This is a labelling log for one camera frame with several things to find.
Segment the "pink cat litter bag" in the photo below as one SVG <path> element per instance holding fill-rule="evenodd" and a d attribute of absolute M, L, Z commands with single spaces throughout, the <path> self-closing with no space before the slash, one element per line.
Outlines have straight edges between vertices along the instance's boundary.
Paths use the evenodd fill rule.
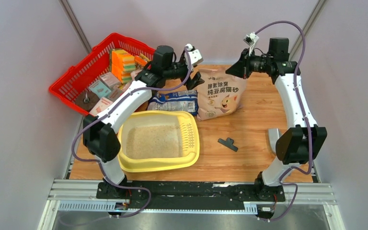
<path fill-rule="evenodd" d="M 247 80 L 226 73 L 225 67 L 200 68 L 204 83 L 197 91 L 198 120 L 208 120 L 232 114 L 241 106 Z"/>

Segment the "black bag clip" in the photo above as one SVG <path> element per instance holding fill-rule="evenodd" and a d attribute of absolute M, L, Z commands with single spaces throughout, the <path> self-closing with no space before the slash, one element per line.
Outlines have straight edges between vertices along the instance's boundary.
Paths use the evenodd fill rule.
<path fill-rule="evenodd" d="M 218 143 L 222 144 L 223 146 L 229 148 L 230 150 L 237 152 L 238 147 L 234 145 L 234 140 L 232 138 L 226 138 L 226 139 L 218 139 Z"/>

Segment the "metal litter scoop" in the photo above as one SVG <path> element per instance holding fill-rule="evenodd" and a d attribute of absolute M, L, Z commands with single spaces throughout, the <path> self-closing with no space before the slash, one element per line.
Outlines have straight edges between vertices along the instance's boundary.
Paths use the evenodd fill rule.
<path fill-rule="evenodd" d="M 268 129 L 270 149 L 274 155 L 276 155 L 276 142 L 278 141 L 280 137 L 281 137 L 281 133 L 278 128 Z"/>

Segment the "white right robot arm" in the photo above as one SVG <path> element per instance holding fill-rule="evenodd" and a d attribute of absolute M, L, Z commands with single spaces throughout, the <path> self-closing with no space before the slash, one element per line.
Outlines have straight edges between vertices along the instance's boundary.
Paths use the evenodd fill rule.
<path fill-rule="evenodd" d="M 311 172 L 327 137 L 325 127 L 317 125 L 310 114 L 301 86 L 298 62 L 289 60 L 287 38 L 271 38 L 267 53 L 256 55 L 255 45 L 259 37 L 254 33 L 243 39 L 249 46 L 241 52 L 239 60 L 226 73 L 247 79 L 253 72 L 266 73 L 275 85 L 283 103 L 287 119 L 287 131 L 268 130 L 271 149 L 276 155 L 270 166 L 260 172 L 254 181 L 253 194 L 257 200 L 276 199 L 283 191 L 283 180 L 293 170 L 301 170 L 308 164 Z"/>

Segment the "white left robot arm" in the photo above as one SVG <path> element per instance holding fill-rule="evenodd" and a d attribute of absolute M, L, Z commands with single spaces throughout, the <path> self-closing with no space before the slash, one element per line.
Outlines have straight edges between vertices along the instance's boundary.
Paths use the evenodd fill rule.
<path fill-rule="evenodd" d="M 117 159 L 121 144 L 116 134 L 120 127 L 154 93 L 165 91 L 167 80 L 179 79 L 180 85 L 189 90 L 203 83 L 200 73 L 190 77 L 194 67 L 203 61 L 198 49 L 187 44 L 179 61 L 175 62 L 174 57 L 172 47 L 158 46 L 152 60 L 137 74 L 128 89 L 98 115 L 85 116 L 83 129 L 77 134 L 95 156 L 94 162 L 99 164 L 104 180 L 110 184 L 108 191 L 116 199 L 127 194 L 127 185 L 122 182 L 126 175 Z"/>

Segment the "yellow plastic litter box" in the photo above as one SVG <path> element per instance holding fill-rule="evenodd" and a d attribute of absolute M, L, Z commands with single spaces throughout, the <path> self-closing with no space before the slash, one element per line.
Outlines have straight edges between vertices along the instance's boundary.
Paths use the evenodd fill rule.
<path fill-rule="evenodd" d="M 133 113 L 120 127 L 122 170 L 145 173 L 185 168 L 197 162 L 200 137 L 195 118 L 184 111 Z"/>

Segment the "grey pink small box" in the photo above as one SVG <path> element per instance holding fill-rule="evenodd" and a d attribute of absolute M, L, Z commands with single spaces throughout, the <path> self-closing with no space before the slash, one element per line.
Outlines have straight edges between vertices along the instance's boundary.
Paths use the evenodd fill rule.
<path fill-rule="evenodd" d="M 101 75 L 100 80 L 110 89 L 119 88 L 122 85 L 120 80 L 111 72 Z"/>

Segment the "teal small box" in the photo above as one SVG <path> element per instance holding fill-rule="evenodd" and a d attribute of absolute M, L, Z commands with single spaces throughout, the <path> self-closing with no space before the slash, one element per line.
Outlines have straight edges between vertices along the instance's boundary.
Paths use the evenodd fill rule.
<path fill-rule="evenodd" d="M 108 86 L 106 86 L 101 80 L 96 80 L 88 88 L 99 98 L 106 97 L 108 94 L 111 93 L 111 89 Z"/>

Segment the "blue chips bag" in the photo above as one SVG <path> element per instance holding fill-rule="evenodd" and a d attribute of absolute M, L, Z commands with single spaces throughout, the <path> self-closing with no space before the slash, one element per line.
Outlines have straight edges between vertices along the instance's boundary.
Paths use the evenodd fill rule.
<path fill-rule="evenodd" d="M 193 116 L 198 112 L 198 93 L 196 90 L 157 93 L 150 100 L 147 110 L 183 111 Z"/>

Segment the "orange yellow sponge pack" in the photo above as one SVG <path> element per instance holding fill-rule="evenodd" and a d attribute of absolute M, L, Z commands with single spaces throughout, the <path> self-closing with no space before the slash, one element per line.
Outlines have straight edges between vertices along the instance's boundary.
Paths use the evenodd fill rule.
<path fill-rule="evenodd" d="M 123 84 L 132 81 L 131 72 L 136 69 L 135 57 L 123 49 L 110 53 L 110 72 Z"/>

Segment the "brown round disc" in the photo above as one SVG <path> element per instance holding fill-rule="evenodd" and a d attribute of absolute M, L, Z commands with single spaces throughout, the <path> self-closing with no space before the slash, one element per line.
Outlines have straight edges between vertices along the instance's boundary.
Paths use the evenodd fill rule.
<path fill-rule="evenodd" d="M 100 98 L 93 92 L 82 92 L 75 100 L 75 104 L 84 111 L 91 111 Z"/>

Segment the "red plastic basket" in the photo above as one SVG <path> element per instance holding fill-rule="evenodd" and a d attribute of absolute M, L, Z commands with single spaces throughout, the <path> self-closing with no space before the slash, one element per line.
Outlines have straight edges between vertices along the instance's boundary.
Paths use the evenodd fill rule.
<path fill-rule="evenodd" d="M 121 48 L 132 55 L 143 54 L 153 59 L 154 48 L 145 43 L 126 37 L 118 33 L 111 33 L 102 42 L 92 48 L 82 61 L 76 66 L 71 66 L 50 87 L 49 92 L 59 98 L 62 103 L 83 116 L 87 111 L 75 104 L 76 98 L 98 78 L 108 72 L 110 64 L 110 52 L 112 49 Z"/>

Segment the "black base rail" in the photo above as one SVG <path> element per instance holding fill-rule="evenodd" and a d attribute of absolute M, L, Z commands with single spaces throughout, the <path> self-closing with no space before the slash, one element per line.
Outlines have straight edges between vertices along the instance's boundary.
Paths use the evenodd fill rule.
<path fill-rule="evenodd" d="M 98 184 L 96 198 L 122 199 L 128 208 L 240 210 L 244 202 L 284 202 L 283 187 L 179 181 L 123 181 L 121 188 Z"/>

